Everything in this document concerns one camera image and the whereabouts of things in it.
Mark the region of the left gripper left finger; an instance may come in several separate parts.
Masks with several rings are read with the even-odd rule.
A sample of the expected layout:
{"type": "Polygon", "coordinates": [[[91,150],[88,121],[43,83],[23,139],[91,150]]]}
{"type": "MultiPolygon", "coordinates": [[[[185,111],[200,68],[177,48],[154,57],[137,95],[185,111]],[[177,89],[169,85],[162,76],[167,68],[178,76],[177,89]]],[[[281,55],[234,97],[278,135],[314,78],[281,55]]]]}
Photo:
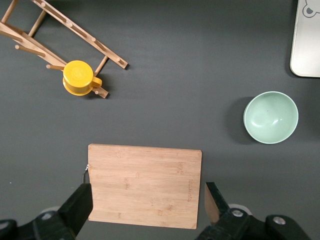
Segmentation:
{"type": "Polygon", "coordinates": [[[83,183],[57,211],[62,222],[57,240],[76,240],[92,210],[92,186],[90,183],[83,183]]]}

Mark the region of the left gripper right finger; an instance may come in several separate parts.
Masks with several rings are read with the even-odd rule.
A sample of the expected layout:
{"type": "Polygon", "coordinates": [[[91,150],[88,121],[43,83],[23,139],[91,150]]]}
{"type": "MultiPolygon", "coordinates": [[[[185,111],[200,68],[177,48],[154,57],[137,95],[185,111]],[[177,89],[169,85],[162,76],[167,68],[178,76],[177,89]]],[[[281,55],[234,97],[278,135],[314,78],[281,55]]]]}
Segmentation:
{"type": "Polygon", "coordinates": [[[199,235],[199,240],[241,240],[249,228],[248,213],[231,208],[214,182],[207,182],[204,191],[204,205],[210,220],[199,235]]]}

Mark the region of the wooden cutting board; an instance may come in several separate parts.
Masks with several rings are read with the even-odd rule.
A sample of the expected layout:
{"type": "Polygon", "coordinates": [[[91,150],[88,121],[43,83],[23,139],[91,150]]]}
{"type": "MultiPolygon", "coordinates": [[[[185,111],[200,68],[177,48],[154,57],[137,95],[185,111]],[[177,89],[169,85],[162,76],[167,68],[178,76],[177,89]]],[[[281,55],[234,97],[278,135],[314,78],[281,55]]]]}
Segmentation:
{"type": "Polygon", "coordinates": [[[201,165],[195,149],[90,144],[89,220],[194,230],[201,165]]]}

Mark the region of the light green bowl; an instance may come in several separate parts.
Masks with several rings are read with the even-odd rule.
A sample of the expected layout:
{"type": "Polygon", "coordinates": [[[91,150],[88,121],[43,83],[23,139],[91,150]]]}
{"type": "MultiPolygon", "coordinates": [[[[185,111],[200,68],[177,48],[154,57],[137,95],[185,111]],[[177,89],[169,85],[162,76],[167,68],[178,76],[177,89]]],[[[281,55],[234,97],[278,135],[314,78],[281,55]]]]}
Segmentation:
{"type": "Polygon", "coordinates": [[[296,130],[299,111],[288,95],[268,91],[254,97],[243,112],[243,125],[257,142],[278,144],[288,139],[296,130]]]}

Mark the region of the yellow mug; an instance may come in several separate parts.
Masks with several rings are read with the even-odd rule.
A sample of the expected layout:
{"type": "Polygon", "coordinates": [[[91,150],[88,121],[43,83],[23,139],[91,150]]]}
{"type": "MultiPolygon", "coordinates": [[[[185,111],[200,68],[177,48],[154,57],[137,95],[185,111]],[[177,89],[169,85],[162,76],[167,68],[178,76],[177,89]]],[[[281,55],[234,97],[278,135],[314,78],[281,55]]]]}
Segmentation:
{"type": "Polygon", "coordinates": [[[72,95],[84,96],[93,88],[100,88],[102,80],[95,77],[91,66],[81,60],[68,62],[63,69],[62,83],[64,88],[72,95]]]}

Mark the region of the wooden mug rack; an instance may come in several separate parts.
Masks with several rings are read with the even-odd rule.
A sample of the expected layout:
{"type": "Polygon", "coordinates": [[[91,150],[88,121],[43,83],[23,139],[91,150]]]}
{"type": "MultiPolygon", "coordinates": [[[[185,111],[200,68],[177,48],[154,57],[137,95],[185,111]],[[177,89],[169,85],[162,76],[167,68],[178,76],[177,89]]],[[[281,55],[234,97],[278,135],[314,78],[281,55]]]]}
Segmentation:
{"type": "MultiPolygon", "coordinates": [[[[93,48],[98,50],[101,54],[103,54],[103,59],[101,60],[97,68],[92,69],[95,77],[99,78],[98,74],[101,72],[101,70],[109,60],[113,61],[122,69],[125,69],[125,70],[128,69],[129,63],[126,60],[124,60],[122,57],[114,53],[105,44],[103,44],[92,34],[84,30],[82,27],[76,24],[73,20],[71,20],[69,17],[67,17],[58,9],[56,9],[48,1],[46,0],[30,0],[30,1],[34,3],[38,8],[40,8],[41,12],[29,32],[25,32],[19,27],[16,27],[8,23],[8,20],[12,15],[14,9],[16,8],[19,0],[11,0],[11,3],[6,9],[4,15],[0,17],[0,36],[5,36],[13,40],[16,43],[16,45],[14,46],[15,49],[40,57],[41,59],[47,62],[47,65],[46,65],[47,69],[58,70],[58,71],[61,71],[63,74],[64,67],[66,66],[67,63],[71,61],[66,62],[61,57],[56,55],[53,51],[48,49],[46,46],[44,46],[42,43],[40,43],[34,38],[38,29],[42,25],[42,22],[44,21],[45,17],[51,16],[53,19],[61,23],[67,29],[75,33],[78,37],[83,39],[86,43],[88,43],[93,48]]],[[[101,87],[94,87],[91,92],[93,92],[95,95],[100,96],[104,99],[107,98],[107,96],[109,95],[109,92],[103,88],[103,84],[101,87]]]]}

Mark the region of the beige bear print tray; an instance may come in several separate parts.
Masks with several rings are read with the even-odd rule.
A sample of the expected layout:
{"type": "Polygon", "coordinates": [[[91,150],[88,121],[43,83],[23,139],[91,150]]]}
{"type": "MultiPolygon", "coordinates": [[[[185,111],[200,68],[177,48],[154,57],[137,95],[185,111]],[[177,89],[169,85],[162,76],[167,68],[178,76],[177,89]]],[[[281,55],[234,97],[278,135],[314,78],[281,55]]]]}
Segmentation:
{"type": "Polygon", "coordinates": [[[298,0],[290,70],[299,77],[320,78],[320,0],[298,0]]]}

